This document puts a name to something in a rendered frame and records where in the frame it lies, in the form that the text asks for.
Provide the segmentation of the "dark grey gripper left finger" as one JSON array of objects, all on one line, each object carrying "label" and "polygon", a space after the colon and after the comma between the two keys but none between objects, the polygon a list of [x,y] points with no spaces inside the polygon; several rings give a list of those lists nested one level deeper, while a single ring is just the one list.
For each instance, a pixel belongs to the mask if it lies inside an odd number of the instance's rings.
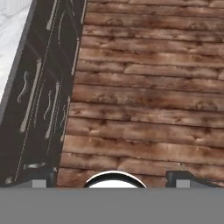
[{"label": "dark grey gripper left finger", "polygon": [[42,170],[39,172],[34,172],[27,177],[4,185],[4,187],[14,188],[54,188],[55,186],[56,171],[54,170]]}]

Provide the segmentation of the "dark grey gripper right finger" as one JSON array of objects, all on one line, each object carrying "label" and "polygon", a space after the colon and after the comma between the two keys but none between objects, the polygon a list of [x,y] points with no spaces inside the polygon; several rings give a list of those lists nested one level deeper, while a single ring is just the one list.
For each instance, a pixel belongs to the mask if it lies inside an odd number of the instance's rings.
[{"label": "dark grey gripper right finger", "polygon": [[168,171],[165,174],[165,177],[167,179],[166,187],[170,188],[219,188],[216,184],[210,183],[209,181],[201,178],[197,178],[189,171]]}]

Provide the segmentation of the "dark cupboard run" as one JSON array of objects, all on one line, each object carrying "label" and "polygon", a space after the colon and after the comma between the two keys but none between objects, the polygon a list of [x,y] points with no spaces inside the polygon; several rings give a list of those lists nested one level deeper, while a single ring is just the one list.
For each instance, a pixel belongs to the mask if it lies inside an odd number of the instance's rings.
[{"label": "dark cupboard run", "polygon": [[[0,187],[58,171],[88,0],[58,0],[48,31],[53,1],[0,0]],[[38,85],[20,132],[39,58]]]}]

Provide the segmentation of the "round white black-rimmed object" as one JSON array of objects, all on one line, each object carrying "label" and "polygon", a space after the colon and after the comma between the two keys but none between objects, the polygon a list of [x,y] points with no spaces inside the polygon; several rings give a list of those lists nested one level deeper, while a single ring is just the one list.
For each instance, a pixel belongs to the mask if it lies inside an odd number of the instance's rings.
[{"label": "round white black-rimmed object", "polygon": [[85,188],[146,188],[135,176],[123,171],[103,171],[95,174],[84,185]]}]

